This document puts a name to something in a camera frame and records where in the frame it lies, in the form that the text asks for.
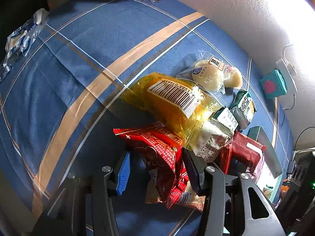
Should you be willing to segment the pink snack packet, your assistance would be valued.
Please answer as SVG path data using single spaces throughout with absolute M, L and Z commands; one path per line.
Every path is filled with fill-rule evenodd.
M 262 155 L 262 157 L 260 158 L 255 170 L 253 173 L 248 173 L 250 178 L 252 179 L 252 181 L 254 183 L 257 183 L 259 178 L 260 178 L 260 175 L 262 173 L 262 169 L 263 169 L 263 165 L 264 165 L 264 161 L 265 161 L 265 156 L 264 154 Z

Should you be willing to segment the white power strip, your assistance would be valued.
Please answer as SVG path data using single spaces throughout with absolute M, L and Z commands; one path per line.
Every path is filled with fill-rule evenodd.
M 298 92 L 294 77 L 297 72 L 290 61 L 283 58 L 276 62 L 276 68 L 281 72 L 287 87 L 287 94 L 296 94 Z

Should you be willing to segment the wrapped white mooncake pastry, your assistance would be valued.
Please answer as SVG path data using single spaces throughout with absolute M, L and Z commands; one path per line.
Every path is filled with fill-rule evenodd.
M 176 75 L 176 78 L 195 83 L 209 94 L 225 95 L 224 75 L 228 65 L 212 53 L 201 52 L 192 66 Z

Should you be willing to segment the green white cracker packet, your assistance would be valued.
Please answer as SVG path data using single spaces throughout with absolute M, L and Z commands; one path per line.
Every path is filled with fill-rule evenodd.
M 256 107 L 253 98 L 245 89 L 240 89 L 232 102 L 230 111 L 241 130 L 245 130 L 253 120 Z

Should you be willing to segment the white brown snack packet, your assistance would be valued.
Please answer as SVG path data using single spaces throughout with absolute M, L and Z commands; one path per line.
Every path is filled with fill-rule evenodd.
M 206 163 L 213 162 L 220 148 L 233 138 L 234 132 L 214 118 L 204 122 L 201 128 L 195 127 L 187 139 L 186 147 Z

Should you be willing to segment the teal box with pink hearts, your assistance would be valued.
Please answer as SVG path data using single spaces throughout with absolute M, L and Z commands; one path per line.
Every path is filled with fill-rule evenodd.
M 286 82 L 278 69 L 274 69 L 268 75 L 264 76 L 259 83 L 265 97 L 269 100 L 287 94 Z

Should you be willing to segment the black power adapter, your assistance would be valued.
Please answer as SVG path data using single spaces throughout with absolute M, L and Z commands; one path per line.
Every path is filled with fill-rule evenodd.
M 288 176 L 292 175 L 294 173 L 295 167 L 296 167 L 296 161 L 291 160 L 288 164 L 288 167 L 287 167 L 287 175 Z

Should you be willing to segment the blue white plastic wrapper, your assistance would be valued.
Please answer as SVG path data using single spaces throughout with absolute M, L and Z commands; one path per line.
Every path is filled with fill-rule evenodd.
M 29 53 L 32 44 L 45 27 L 48 19 L 49 12 L 44 8 L 39 9 L 32 18 L 8 36 L 5 45 L 6 55 L 1 63 L 1 82 L 12 70 L 17 58 Z

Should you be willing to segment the yellow jelly cup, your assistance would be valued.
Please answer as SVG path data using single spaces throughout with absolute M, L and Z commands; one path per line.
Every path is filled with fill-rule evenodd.
M 224 73 L 224 86 L 226 88 L 240 89 L 243 85 L 242 74 L 237 67 L 227 67 Z

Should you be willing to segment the blue plaid tablecloth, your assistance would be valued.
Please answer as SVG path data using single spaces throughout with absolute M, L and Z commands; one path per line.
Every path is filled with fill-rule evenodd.
M 121 88 L 152 72 L 175 76 L 200 51 L 239 68 L 261 126 L 286 171 L 293 136 L 280 104 L 264 98 L 250 56 L 212 21 L 176 0 L 70 0 L 1 83 L 1 169 L 28 211 L 47 203 L 69 171 L 119 156 L 114 127 L 148 114 L 123 103 Z

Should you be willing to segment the yellow transparent snack bag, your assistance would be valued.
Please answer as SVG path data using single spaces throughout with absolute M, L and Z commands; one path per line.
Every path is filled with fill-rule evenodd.
M 195 83 L 151 73 L 129 86 L 121 99 L 149 112 L 178 135 L 183 146 L 197 140 L 203 124 L 221 105 Z

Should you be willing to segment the dark red snack packet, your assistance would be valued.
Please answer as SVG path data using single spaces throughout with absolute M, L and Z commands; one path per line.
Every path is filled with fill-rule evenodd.
M 235 159 L 249 168 L 253 174 L 264 155 L 265 145 L 236 131 L 231 140 L 220 148 L 220 169 L 228 174 L 231 160 Z

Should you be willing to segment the white teal storage box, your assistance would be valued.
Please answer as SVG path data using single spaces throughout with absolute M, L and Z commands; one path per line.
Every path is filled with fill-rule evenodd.
M 256 185 L 263 191 L 270 202 L 275 202 L 283 176 L 283 169 L 281 168 L 279 159 L 262 126 L 251 127 L 248 137 L 266 146 L 262 173 Z

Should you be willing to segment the green biscuit packet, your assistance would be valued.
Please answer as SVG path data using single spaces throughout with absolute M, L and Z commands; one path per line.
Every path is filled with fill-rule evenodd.
M 232 132 L 234 132 L 239 125 L 233 113 L 231 113 L 227 107 L 219 109 L 213 117 Z

